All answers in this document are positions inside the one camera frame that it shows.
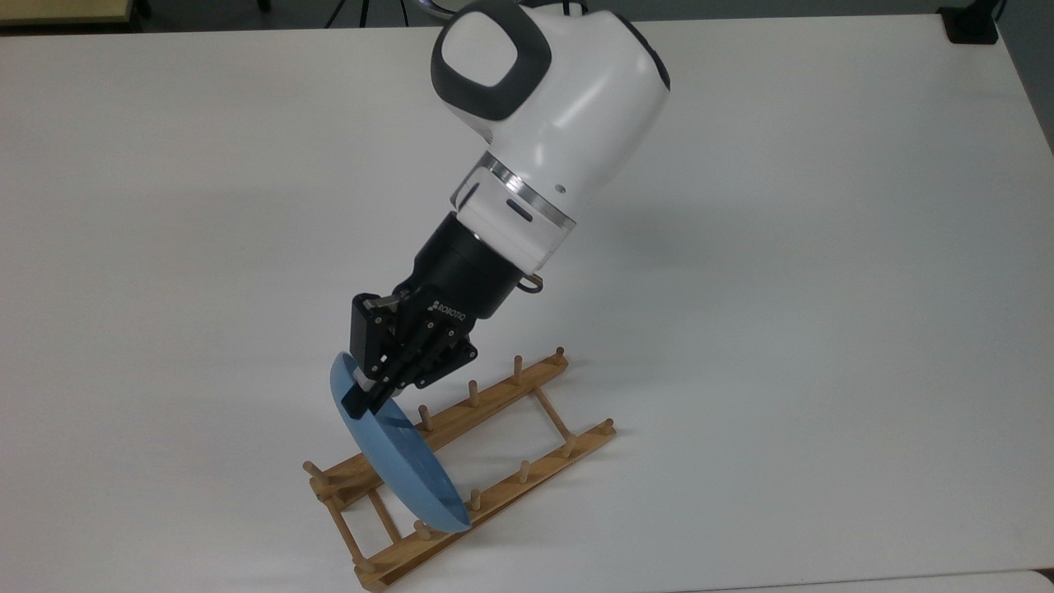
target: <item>floor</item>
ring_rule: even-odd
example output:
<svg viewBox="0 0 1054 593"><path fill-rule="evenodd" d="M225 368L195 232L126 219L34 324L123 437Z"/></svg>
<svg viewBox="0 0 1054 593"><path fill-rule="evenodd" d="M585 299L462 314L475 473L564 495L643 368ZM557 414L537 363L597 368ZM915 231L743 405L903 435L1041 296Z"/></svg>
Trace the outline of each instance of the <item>floor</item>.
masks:
<svg viewBox="0 0 1054 593"><path fill-rule="evenodd" d="M255 0L150 0L145 32L321 28L339 0L272 0L261 13ZM333 27L358 26L363 0L347 0ZM405 0L410 26L441 25L416 0ZM593 11L610 9L633 21L729 19L827 15L932 14L968 0L589 0ZM401 0L372 0L367 26L404 26ZM1048 144L1054 146L1054 1L1009 0L999 21L1021 81Z"/></svg>

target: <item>cable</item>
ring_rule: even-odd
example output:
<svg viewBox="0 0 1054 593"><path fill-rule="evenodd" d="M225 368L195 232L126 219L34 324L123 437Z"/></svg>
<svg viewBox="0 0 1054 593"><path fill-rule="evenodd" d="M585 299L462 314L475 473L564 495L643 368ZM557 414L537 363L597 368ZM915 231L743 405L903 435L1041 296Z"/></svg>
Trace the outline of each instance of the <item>cable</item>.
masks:
<svg viewBox="0 0 1054 593"><path fill-rule="evenodd" d="M330 25L333 24L333 21L336 20L336 15L340 12L340 8L344 7L345 1L346 0L340 0L340 2L337 3L336 9L333 11L332 15L330 15L330 20L326 21L326 26L324 26L323 28L329 28Z"/></svg>
<svg viewBox="0 0 1054 593"><path fill-rule="evenodd" d="M568 16L571 14L571 2L582 7L583 15L589 12L588 0L520 0L521 5L529 8L538 8L548 4L563 4L564 14Z"/></svg>

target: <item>black object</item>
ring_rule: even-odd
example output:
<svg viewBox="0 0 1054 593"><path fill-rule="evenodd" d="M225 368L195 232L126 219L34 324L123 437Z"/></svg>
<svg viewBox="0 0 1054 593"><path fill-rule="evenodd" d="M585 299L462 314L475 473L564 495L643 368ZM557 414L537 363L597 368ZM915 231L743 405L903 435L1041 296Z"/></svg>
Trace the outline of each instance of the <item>black object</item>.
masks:
<svg viewBox="0 0 1054 593"><path fill-rule="evenodd" d="M347 0L340 0L339 2L336 3L336 8L333 8L333 14L330 15L329 20L326 21L326 25L323 26L323 28L329 28L330 26L333 25L333 21L335 21L336 20L336 16L340 14L340 8L344 7L344 3Z"/></svg>
<svg viewBox="0 0 1054 593"><path fill-rule="evenodd" d="M669 73L666 72L666 64L662 63L662 58L660 58L659 54L657 54L656 51L651 48L651 44L648 43L648 40L645 39L643 35L641 35L641 32L638 31L636 26L633 26L633 23L627 21L626 18L623 17L622 15L614 15L614 16L618 17L620 21L622 21L622 24L626 25L626 28L628 28L629 32L633 34L633 37L636 37L637 40L640 41L641 45L644 46L644 50L648 53L649 56L651 56L651 61L656 62L656 68L659 71L659 78L662 78L662 83L665 84L666 90L669 91Z"/></svg>
<svg viewBox="0 0 1054 593"><path fill-rule="evenodd" d="M539 6L546 6L548 4L563 4L564 15L571 15L571 3L578 4L582 7L582 14L589 14L589 0L520 0L521 6L527 6L528 8L538 8Z"/></svg>
<svg viewBox="0 0 1054 593"><path fill-rule="evenodd" d="M952 43L993 45L999 39L992 11L999 0L976 0L965 8L943 6L937 14L944 20L944 32Z"/></svg>
<svg viewBox="0 0 1054 593"><path fill-rule="evenodd" d="M505 200L505 204L511 207L512 211L515 212L516 214L523 216L524 220L527 220L529 222L534 219L534 216L531 216L530 212L524 210L523 205L520 205L519 203L513 201L511 197Z"/></svg>
<svg viewBox="0 0 1054 593"><path fill-rule="evenodd" d="M135 12L144 19L150 20L150 17L154 14L154 8L147 0L133 0L132 6L135 8Z"/></svg>
<svg viewBox="0 0 1054 593"><path fill-rule="evenodd" d="M443 59L443 42L458 19L483 13L502 27L516 48L516 60L505 77L485 86L462 76ZM534 92L552 62L552 51L534 21L511 0L482 0L465 6L443 27L432 48L432 86L444 101L491 121L512 115Z"/></svg>
<svg viewBox="0 0 1054 593"><path fill-rule="evenodd" d="M477 319L494 315L523 272L450 213L413 258L413 273L388 298L352 299L350 353L367 379L341 403L357 420L410 384L425 388L471 362Z"/></svg>

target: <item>wooden peg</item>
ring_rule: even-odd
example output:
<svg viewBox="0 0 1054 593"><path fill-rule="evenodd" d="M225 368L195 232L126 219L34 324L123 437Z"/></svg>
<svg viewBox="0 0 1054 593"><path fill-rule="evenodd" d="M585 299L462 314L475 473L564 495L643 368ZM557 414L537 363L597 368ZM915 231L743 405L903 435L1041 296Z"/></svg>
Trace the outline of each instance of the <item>wooden peg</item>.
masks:
<svg viewBox="0 0 1054 593"><path fill-rule="evenodd" d="M323 486L329 485L329 476L327 476L326 473L319 470L314 463L305 461L304 471L311 474L311 477L318 480L318 482Z"/></svg>
<svg viewBox="0 0 1054 593"><path fill-rule="evenodd" d="M564 459L568 459L571 456L571 452L574 451L574 443L577 443L578 440L579 438L574 435L567 437L567 440L564 441L564 449L560 450L560 456Z"/></svg>
<svg viewBox="0 0 1054 593"><path fill-rule="evenodd" d="M413 531L417 532L417 537L424 539L425 541L432 539L432 530L421 519L413 522Z"/></svg>
<svg viewBox="0 0 1054 593"><path fill-rule="evenodd" d="M472 408L480 408L480 384L475 379L468 382L468 404Z"/></svg>
<svg viewBox="0 0 1054 593"><path fill-rule="evenodd" d="M512 384L520 387L523 384L524 379L524 358L516 355L516 358L512 359Z"/></svg>
<svg viewBox="0 0 1054 593"><path fill-rule="evenodd" d="M428 407L421 404L417 412L421 413L421 423L425 427L425 432L431 433L434 427L432 427L432 415L428 412Z"/></svg>
<svg viewBox="0 0 1054 593"><path fill-rule="evenodd" d="M571 436L571 432L564 426L564 421L560 419L560 416L557 414L557 409L552 408L552 403L549 402L549 398L545 397L545 392L542 391L542 388L534 388L534 397L538 398L538 402L542 404L545 413L549 416L549 420L552 420L552 424L557 428L557 431L560 432L560 436L563 437L564 440L567 440L568 437Z"/></svg>
<svg viewBox="0 0 1054 593"><path fill-rule="evenodd" d="M398 528L395 527L395 521L392 520L391 514L388 513L385 501L380 499L380 495L377 494L376 490L371 490L369 497L370 502L373 503L373 510L377 512L377 517L380 517L380 523L385 526L385 531L388 532L388 537L392 538L392 543L398 543L403 539L403 536L398 534Z"/></svg>

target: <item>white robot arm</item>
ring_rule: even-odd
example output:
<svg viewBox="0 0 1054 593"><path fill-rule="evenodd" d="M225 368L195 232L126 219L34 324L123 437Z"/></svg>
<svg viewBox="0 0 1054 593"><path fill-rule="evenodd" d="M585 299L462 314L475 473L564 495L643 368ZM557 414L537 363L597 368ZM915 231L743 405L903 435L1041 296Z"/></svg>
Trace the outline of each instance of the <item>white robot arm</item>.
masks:
<svg viewBox="0 0 1054 593"><path fill-rule="evenodd" d="M472 4L447 25L432 83L490 143L451 198L457 220L527 275L574 228L669 94L662 61L627 21L508 2Z"/></svg>
<svg viewBox="0 0 1054 593"><path fill-rule="evenodd" d="M475 321L518 284L541 289L536 272L669 94L662 60L621 17L549 15L510 0L470 4L444 27L432 84L490 145L410 277L389 296L352 302L360 373L341 403L355 419L475 358Z"/></svg>

